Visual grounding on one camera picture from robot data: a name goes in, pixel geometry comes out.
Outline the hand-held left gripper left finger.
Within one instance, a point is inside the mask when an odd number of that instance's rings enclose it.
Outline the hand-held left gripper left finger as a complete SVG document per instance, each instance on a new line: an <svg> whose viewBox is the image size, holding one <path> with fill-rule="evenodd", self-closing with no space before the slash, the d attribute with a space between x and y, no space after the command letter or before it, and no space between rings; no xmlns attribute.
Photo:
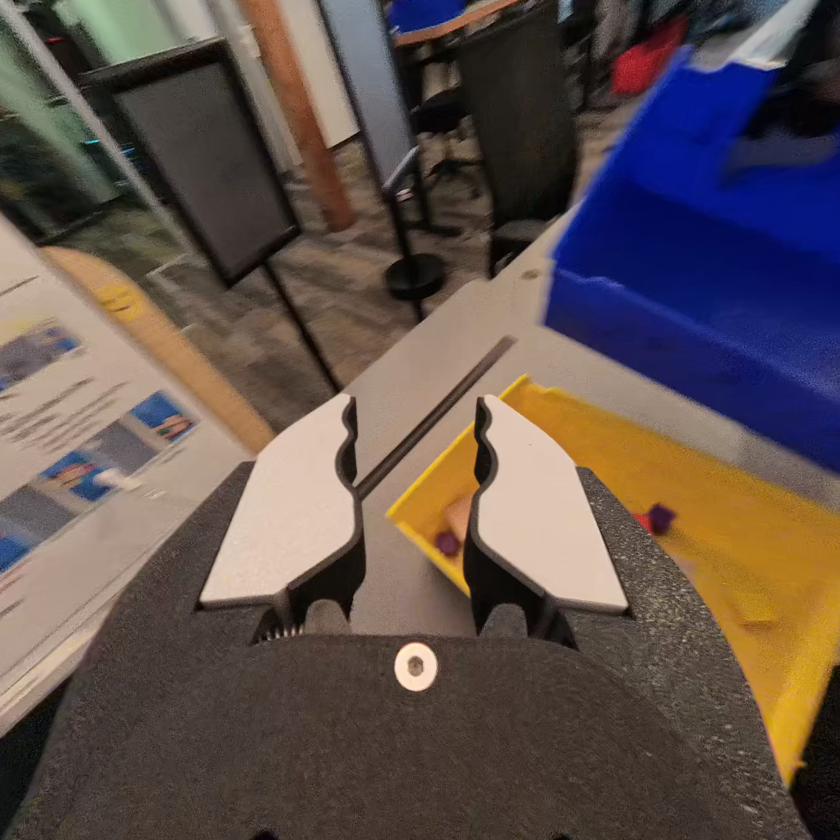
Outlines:
<svg viewBox="0 0 840 840"><path fill-rule="evenodd" d="M306 621L330 602L343 621L365 577L355 398L342 393L257 456L198 598L206 610L267 606Z"/></svg>

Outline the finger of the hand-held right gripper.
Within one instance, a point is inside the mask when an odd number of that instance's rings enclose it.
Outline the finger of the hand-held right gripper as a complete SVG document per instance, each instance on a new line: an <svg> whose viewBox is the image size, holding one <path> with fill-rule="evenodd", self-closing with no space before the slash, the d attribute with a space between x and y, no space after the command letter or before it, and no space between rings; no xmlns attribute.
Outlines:
<svg viewBox="0 0 840 840"><path fill-rule="evenodd" d="M747 172L766 169L811 167L830 161L838 154L836 136L766 136L742 137L734 144L723 165L724 180Z"/></svg>

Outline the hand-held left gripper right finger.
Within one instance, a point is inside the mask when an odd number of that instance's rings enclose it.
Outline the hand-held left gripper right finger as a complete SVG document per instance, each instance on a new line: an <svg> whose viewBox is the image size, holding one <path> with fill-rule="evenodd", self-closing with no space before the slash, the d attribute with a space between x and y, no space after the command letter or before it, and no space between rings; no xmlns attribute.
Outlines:
<svg viewBox="0 0 840 840"><path fill-rule="evenodd" d="M476 403L477 444L464 547L472 616L502 604L526 618L563 609L609 616L629 602L573 459L493 395Z"/></svg>

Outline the pile of coloured wooden cubes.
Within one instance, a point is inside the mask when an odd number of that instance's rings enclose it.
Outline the pile of coloured wooden cubes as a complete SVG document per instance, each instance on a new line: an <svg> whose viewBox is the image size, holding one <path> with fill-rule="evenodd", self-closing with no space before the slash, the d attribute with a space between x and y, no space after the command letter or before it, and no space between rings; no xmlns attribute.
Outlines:
<svg viewBox="0 0 840 840"><path fill-rule="evenodd" d="M444 509L445 528L434 536L436 551L450 560L463 556L473 496L470 493L458 498ZM668 535L677 519L674 511L660 503L645 512L634 513L633 517L648 534L656 538ZM763 627L776 621L778 616L769 596L748 575L736 570L723 570L718 572L717 580L724 587L723 593L743 627Z"/></svg>

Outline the blue plastic box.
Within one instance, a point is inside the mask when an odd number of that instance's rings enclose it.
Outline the blue plastic box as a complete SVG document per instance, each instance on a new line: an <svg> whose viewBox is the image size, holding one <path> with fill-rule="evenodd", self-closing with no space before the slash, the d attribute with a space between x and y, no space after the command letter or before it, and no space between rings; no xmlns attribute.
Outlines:
<svg viewBox="0 0 840 840"><path fill-rule="evenodd" d="M547 327L838 471L838 135L732 162L776 70L680 48L552 252Z"/></svg>
<svg viewBox="0 0 840 840"><path fill-rule="evenodd" d="M386 19L399 34L445 24L465 12L467 1L391 1Z"/></svg>

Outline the yellow plastic box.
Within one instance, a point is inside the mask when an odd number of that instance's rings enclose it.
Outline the yellow plastic box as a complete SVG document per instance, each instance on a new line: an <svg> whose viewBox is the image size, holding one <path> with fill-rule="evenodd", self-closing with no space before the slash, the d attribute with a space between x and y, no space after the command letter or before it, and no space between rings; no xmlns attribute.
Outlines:
<svg viewBox="0 0 840 840"><path fill-rule="evenodd" d="M499 400L591 469L696 586L791 786L837 661L838 513L558 387L522 375Z"/></svg>

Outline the red object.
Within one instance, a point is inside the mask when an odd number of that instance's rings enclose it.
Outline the red object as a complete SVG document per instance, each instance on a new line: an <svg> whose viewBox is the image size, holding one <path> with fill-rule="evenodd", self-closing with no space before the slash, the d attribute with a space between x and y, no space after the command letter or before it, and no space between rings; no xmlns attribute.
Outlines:
<svg viewBox="0 0 840 840"><path fill-rule="evenodd" d="M612 65L611 93L631 98L651 88L683 43L687 28L687 17L674 17L625 50Z"/></svg>

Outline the printed instruction sheet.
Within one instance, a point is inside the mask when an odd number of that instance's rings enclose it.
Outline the printed instruction sheet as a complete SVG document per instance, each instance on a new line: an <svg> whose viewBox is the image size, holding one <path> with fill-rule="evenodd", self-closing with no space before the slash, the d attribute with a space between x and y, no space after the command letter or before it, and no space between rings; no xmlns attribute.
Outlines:
<svg viewBox="0 0 840 840"><path fill-rule="evenodd" d="M2 218L2 735L251 453ZM118 469L142 486L96 485Z"/></svg>

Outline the black mesh chair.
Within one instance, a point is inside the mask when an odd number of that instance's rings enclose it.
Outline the black mesh chair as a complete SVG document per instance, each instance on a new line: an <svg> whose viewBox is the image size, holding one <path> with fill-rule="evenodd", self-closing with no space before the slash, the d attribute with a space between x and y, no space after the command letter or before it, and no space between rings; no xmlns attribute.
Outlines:
<svg viewBox="0 0 840 840"><path fill-rule="evenodd" d="M557 2L536 2L456 48L491 198L488 275L570 208L579 141Z"/></svg>

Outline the black pole stand round base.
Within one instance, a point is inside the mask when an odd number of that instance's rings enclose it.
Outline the black pole stand round base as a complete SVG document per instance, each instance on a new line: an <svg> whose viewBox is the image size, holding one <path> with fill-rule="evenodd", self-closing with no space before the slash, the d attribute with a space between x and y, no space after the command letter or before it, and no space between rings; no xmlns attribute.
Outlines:
<svg viewBox="0 0 840 840"><path fill-rule="evenodd" d="M401 183L409 175L413 178L413 194L421 214L419 222L414 224L404 219L397 199ZM417 145L385 185L383 197L401 253L401 257L385 270L385 285L394 299L411 303L417 322L422 322L425 318L424 301L438 293L445 283L445 265L437 255L414 253L408 230L419 229L439 236L451 233L451 230L433 221Z"/></svg>

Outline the yellow smiley sticker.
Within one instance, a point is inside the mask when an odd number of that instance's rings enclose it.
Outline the yellow smiley sticker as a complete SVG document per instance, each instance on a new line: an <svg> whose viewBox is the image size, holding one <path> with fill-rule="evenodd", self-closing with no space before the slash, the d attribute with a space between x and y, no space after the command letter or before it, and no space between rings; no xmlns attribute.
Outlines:
<svg viewBox="0 0 840 840"><path fill-rule="evenodd" d="M106 282L92 291L102 310L121 323L142 319L146 311L146 296L142 289L130 282Z"/></svg>

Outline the wooden top desk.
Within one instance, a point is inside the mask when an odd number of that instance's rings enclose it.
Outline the wooden top desk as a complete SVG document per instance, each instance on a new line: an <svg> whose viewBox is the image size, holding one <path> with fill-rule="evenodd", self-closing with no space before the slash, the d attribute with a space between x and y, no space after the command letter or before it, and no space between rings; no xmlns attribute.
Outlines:
<svg viewBox="0 0 840 840"><path fill-rule="evenodd" d="M497 15L504 10L523 4L524 1L481 1L469 6L465 12L459 16L453 17L443 23L436 24L431 27L426 27L405 33L399 33L392 36L394 46L414 46L425 44L430 41L441 39L447 35L458 32L471 25L477 25L479 22L489 18L492 15Z"/></svg>

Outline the black framed sign stand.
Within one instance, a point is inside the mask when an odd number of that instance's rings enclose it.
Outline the black framed sign stand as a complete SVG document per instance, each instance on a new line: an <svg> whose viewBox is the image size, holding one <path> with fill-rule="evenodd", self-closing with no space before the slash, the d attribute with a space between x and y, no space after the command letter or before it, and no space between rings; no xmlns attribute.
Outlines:
<svg viewBox="0 0 840 840"><path fill-rule="evenodd" d="M333 394L343 386L271 264L301 235L298 216L224 38L84 73L136 139L139 158L226 288L268 280Z"/></svg>

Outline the wooden post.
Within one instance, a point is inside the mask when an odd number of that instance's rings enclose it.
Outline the wooden post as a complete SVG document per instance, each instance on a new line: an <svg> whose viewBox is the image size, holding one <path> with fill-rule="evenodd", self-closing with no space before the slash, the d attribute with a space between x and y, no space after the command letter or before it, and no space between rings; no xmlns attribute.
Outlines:
<svg viewBox="0 0 840 840"><path fill-rule="evenodd" d="M278 2L239 1L252 27L267 75L301 156L308 183L333 232L351 228L354 210L319 127L298 54Z"/></svg>

